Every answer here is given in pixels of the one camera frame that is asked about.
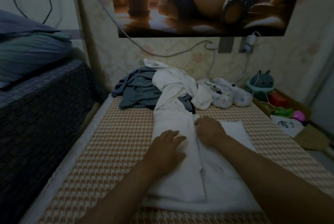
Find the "pink object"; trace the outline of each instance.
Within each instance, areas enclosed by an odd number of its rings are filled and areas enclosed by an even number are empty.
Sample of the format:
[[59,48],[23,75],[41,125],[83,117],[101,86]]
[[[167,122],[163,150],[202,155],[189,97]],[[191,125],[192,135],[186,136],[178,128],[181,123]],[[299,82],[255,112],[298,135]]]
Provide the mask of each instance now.
[[295,111],[291,117],[292,119],[298,120],[300,122],[306,121],[306,117],[303,112],[301,111]]

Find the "floral wallpaper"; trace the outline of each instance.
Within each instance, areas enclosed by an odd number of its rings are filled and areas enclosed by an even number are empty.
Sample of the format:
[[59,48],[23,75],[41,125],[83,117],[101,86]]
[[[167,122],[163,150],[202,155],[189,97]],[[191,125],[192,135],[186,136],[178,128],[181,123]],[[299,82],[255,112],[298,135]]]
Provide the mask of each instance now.
[[[103,0],[113,14],[112,0]],[[83,21],[86,26],[87,46],[93,70],[112,91],[118,81],[132,70],[143,65],[143,59],[155,59],[185,70],[196,80],[204,78],[211,66],[213,52],[204,45],[192,51],[161,58],[147,55],[126,38],[118,38],[115,25],[96,0],[82,0]],[[275,87],[298,99],[298,88],[312,63],[320,57],[323,41],[332,20],[332,0],[298,0],[284,37],[261,37],[249,58],[240,85],[256,74],[258,69],[271,70]],[[219,38],[135,38],[146,50],[169,55],[209,39]],[[222,77],[233,82],[243,72],[246,56],[239,54],[241,38],[235,38],[230,54],[216,54],[210,78]]]

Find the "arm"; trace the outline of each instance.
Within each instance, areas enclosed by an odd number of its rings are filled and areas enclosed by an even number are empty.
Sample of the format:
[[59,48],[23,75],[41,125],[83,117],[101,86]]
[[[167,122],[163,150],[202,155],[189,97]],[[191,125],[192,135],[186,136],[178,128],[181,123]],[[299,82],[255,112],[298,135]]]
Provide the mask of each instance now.
[[330,196],[228,136],[214,119],[199,118],[196,130],[235,168],[273,223],[334,223]]
[[166,131],[152,145],[128,174],[77,224],[129,223],[150,186],[174,170],[185,158],[176,149],[186,137],[174,138],[179,132]]

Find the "power outlet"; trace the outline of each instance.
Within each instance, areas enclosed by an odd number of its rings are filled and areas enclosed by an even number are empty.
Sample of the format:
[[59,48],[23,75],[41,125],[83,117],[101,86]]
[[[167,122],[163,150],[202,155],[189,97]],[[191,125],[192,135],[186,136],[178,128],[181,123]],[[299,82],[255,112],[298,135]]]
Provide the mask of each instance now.
[[220,37],[218,53],[232,53],[234,37]]

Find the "red object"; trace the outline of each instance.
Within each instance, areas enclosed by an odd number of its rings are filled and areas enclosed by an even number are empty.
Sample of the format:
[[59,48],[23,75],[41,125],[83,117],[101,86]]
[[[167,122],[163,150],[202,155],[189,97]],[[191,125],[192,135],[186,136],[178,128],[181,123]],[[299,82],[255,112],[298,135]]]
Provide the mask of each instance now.
[[275,91],[268,96],[268,100],[271,105],[276,107],[286,107],[288,104],[288,101]]

